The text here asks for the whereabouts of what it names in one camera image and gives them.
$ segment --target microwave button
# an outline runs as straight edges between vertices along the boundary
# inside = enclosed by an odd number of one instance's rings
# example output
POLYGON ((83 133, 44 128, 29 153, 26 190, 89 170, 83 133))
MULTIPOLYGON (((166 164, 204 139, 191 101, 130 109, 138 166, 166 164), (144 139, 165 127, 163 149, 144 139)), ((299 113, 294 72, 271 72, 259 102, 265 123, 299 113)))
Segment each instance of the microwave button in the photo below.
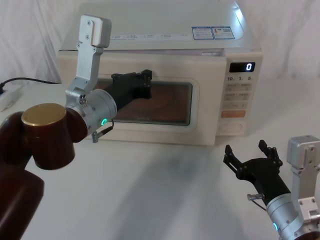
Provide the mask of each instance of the microwave button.
POLYGON ((235 76, 227 76, 226 80, 227 80, 228 83, 232 83, 232 82, 235 82, 237 80, 237 77, 235 77, 235 76))
POLYGON ((237 82, 243 82, 244 80, 246 80, 246 77, 244 77, 244 76, 237 76, 236 77, 236 80, 237 80, 237 82))
POLYGON ((224 133, 237 133, 242 130, 243 126, 240 123, 223 124, 219 127, 220 132, 224 133))
POLYGON ((239 91, 239 88, 240 88, 239 83, 227 83, 225 90, 227 92, 235 92, 235 91, 239 91))
POLYGON ((222 111, 221 112, 221 118, 226 119, 232 119, 232 118, 244 118, 246 116, 246 110, 238 110, 238 111, 222 111))
POLYGON ((238 101, 227 101, 223 103, 222 109, 224 110, 235 110, 235 109, 246 109, 248 103, 247 102, 238 102, 238 101))
POLYGON ((224 95, 224 100, 225 101, 234 101, 237 99, 237 95, 235 93, 226 93, 224 95))
POLYGON ((238 94, 236 99, 239 100, 239 101, 247 101, 249 99, 249 97, 250 97, 250 93, 242 92, 242 93, 238 94))
POLYGON ((241 83, 238 87, 239 91, 251 91, 252 83, 241 83))

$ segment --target warning label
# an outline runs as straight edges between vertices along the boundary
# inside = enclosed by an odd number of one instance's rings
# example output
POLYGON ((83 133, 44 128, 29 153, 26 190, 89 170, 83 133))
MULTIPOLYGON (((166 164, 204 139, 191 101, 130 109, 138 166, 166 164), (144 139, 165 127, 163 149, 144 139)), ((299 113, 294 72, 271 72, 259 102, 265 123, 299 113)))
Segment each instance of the warning label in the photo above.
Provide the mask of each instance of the warning label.
POLYGON ((235 39, 230 26, 212 26, 214 39, 235 39))
POLYGON ((214 39, 210 26, 193 26, 192 33, 194 40, 214 39))

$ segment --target microwave window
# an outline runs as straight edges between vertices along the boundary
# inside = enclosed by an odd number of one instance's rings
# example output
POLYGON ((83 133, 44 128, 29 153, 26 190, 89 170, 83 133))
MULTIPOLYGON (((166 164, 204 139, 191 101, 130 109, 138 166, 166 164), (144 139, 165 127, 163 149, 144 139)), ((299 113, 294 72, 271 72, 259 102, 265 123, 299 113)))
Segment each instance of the microwave window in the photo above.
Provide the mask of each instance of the microwave window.
MULTIPOLYGON (((192 84, 151 81, 151 99, 135 99, 117 112, 115 122, 187 126, 191 118, 192 84)), ((112 84, 98 79, 96 89, 112 84)))

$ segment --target digital display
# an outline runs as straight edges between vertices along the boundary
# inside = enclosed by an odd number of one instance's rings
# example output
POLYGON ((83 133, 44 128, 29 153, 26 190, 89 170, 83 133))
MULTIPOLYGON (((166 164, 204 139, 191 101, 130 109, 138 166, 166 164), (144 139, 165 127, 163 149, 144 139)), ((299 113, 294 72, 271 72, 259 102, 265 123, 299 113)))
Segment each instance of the digital display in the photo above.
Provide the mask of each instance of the digital display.
POLYGON ((230 73, 251 73, 255 70, 255 62, 232 62, 230 64, 230 73))

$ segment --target robotic arm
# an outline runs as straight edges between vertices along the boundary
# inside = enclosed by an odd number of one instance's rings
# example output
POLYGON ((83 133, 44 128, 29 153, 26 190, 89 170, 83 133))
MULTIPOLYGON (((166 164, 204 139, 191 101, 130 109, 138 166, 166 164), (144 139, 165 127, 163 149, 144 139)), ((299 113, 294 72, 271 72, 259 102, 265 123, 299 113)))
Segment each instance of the robotic arm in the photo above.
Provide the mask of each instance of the robotic arm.
POLYGON ((16 112, 0 126, 0 239, 22 237, 44 194, 44 182, 25 170, 36 165, 55 170, 75 157, 73 143, 97 133, 134 99, 151 98, 152 72, 113 74, 106 89, 95 89, 100 56, 109 46, 111 21, 83 15, 80 20, 76 77, 65 91, 66 105, 44 103, 16 112))
POLYGON ((259 194, 248 194, 248 199, 263 200, 280 240, 320 239, 320 213, 315 200, 317 174, 320 172, 320 139, 307 135, 289 140, 287 162, 292 165, 292 192, 279 176, 283 163, 277 149, 268 147, 263 140, 259 148, 266 158, 241 163, 227 145, 223 162, 238 179, 254 185, 259 194))

